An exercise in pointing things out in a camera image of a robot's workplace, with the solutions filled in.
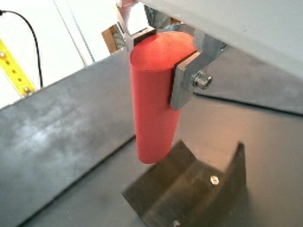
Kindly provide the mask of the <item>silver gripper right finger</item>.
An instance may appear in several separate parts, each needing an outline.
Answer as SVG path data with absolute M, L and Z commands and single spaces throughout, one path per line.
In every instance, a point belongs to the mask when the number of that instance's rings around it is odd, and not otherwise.
M 193 36 L 195 51 L 175 65 L 171 94 L 173 110 L 183 108 L 195 89 L 205 90 L 209 87 L 213 77 L 205 73 L 207 67 L 228 49 L 227 43 L 197 28 L 185 28 L 184 31 Z

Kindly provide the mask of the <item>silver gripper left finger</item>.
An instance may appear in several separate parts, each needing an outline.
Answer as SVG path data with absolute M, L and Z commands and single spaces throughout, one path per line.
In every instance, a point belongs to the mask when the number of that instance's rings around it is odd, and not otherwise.
M 144 4 L 137 0 L 116 0 L 117 25 L 127 50 L 145 38 L 156 34 L 156 29 L 149 26 Z

